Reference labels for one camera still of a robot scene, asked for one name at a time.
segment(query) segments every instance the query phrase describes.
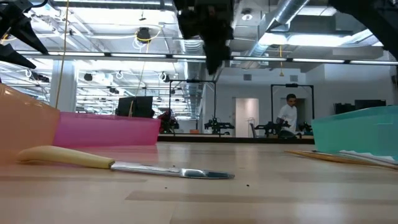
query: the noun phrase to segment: white shirt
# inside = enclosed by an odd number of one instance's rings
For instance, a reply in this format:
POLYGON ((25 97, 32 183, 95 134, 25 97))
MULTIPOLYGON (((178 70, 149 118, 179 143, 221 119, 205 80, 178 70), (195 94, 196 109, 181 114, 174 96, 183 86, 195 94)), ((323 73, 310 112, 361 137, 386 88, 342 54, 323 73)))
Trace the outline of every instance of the white shirt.
POLYGON ((297 108, 295 106, 291 107, 285 105, 280 109, 278 118, 284 119, 290 124, 290 127, 283 127, 284 130, 290 131, 291 133, 296 133, 296 122, 297 122, 297 108))

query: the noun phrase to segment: pink plastic bin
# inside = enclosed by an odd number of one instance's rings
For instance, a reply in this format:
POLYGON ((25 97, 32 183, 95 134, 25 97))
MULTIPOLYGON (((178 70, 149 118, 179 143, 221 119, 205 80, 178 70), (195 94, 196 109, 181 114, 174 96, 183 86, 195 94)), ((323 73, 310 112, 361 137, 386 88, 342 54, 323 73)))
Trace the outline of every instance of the pink plastic bin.
POLYGON ((61 112, 54 146, 152 146, 160 120, 61 112))

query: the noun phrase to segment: knife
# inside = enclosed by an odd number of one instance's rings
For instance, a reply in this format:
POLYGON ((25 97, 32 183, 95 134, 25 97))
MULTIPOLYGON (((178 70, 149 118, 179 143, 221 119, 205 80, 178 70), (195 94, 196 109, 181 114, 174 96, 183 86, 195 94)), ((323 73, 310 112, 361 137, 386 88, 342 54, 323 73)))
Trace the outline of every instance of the knife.
POLYGON ((24 149, 20 153, 18 153, 17 160, 19 162, 60 162, 64 164, 73 164, 99 169, 110 169, 118 171, 137 172, 142 174, 157 174, 197 179, 233 179, 235 177, 234 174, 227 172, 174 167, 164 168, 131 162, 120 162, 115 161, 112 158, 97 156, 86 152, 80 152, 56 146, 38 146, 30 149, 24 149))

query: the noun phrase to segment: teal plastic bin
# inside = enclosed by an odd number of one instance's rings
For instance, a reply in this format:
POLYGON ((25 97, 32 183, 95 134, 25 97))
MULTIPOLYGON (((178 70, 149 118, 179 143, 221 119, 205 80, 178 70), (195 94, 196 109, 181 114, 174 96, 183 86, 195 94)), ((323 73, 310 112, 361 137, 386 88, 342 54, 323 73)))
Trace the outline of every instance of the teal plastic bin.
POLYGON ((398 161, 398 106, 382 106, 312 121, 318 151, 391 156, 398 161))

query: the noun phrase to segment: dark hair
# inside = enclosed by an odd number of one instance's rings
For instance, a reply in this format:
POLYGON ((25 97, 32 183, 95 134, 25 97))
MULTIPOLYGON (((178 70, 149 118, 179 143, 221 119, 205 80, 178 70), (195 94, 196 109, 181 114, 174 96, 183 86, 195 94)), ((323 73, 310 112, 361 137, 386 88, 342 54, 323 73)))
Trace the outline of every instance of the dark hair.
POLYGON ((294 95, 293 93, 289 94, 286 96, 286 100, 290 100, 291 98, 295 98, 296 99, 296 95, 294 95))

